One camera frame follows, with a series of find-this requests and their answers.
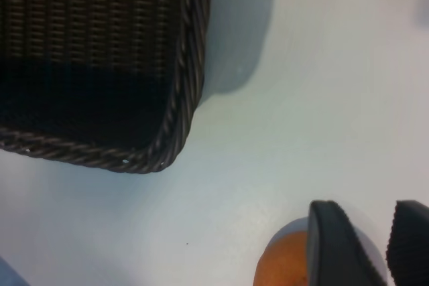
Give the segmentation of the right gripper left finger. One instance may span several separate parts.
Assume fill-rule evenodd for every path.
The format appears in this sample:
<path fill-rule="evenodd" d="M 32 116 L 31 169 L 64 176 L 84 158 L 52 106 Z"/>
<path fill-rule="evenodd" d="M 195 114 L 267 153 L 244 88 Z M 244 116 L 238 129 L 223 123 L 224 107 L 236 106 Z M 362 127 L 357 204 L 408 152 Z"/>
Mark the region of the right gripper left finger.
<path fill-rule="evenodd" d="M 309 285 L 385 285 L 345 211 L 334 201 L 310 203 L 306 244 Z"/>

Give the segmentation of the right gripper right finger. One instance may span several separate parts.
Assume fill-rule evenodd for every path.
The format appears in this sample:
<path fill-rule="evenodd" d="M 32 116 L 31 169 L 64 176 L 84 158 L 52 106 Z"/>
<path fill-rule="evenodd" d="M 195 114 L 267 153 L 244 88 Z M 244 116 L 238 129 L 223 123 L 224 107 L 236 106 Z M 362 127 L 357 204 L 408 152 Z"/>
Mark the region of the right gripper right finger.
<path fill-rule="evenodd" d="M 396 285 L 428 284 L 428 207 L 415 200 L 395 206 L 387 266 Z"/>

